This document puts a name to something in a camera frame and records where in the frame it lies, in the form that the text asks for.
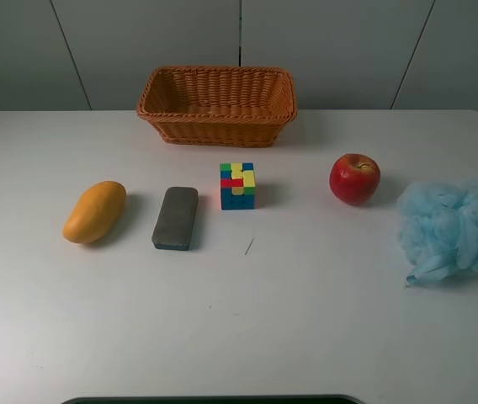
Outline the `grey whiteboard eraser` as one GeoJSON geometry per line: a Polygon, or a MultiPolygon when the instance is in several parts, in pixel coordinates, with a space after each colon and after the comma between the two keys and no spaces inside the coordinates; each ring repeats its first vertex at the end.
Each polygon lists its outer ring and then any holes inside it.
{"type": "Polygon", "coordinates": [[[195,188],[167,189],[151,237],[156,249],[189,250],[198,201],[199,194],[195,188]]]}

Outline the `multicoloured puzzle cube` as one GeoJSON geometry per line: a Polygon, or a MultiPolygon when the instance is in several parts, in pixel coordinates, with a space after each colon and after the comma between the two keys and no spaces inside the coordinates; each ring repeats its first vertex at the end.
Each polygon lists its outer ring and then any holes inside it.
{"type": "Polygon", "coordinates": [[[220,164],[220,207],[222,210],[253,210],[257,185],[252,162],[220,164]]]}

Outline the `orange wicker basket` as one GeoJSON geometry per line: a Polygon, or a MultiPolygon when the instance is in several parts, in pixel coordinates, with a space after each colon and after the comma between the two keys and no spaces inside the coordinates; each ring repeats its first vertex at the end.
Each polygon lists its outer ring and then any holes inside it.
{"type": "Polygon", "coordinates": [[[293,78],[276,67],[163,66],[137,115],[166,143],[270,147],[297,116],[293,78]]]}

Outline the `red apple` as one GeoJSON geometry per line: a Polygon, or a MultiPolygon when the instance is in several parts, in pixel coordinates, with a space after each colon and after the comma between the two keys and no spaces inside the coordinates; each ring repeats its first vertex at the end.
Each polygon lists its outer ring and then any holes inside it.
{"type": "Polygon", "coordinates": [[[380,178],[380,167],[373,159],[348,153],[335,161],[328,183],[338,199],[348,205],[358,206],[374,195],[380,178]]]}

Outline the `yellow mango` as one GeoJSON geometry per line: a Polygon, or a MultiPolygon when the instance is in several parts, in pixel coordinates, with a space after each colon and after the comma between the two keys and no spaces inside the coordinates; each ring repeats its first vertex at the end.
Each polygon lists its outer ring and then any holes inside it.
{"type": "Polygon", "coordinates": [[[96,242],[114,226],[126,203],[125,187],[115,181],[103,181],[87,189],[67,219],[62,235],[69,242],[96,242]]]}

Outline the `light blue bath loofah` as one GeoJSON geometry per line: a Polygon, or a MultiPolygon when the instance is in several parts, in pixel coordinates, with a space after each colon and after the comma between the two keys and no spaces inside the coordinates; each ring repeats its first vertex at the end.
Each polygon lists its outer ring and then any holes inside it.
{"type": "Polygon", "coordinates": [[[409,286],[478,274],[478,183],[415,182],[398,209],[409,286]]]}

